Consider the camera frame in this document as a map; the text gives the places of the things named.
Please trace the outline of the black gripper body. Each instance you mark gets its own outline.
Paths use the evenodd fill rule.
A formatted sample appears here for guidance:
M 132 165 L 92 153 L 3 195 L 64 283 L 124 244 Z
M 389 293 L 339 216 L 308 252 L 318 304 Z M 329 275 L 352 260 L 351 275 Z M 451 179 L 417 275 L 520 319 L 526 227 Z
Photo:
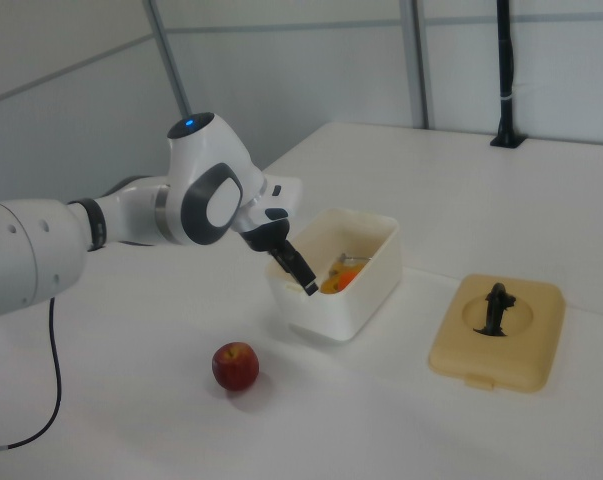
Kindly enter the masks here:
M 242 232 L 240 236 L 253 251 L 282 251 L 286 248 L 289 231 L 289 221 L 281 219 L 263 224 L 251 231 Z

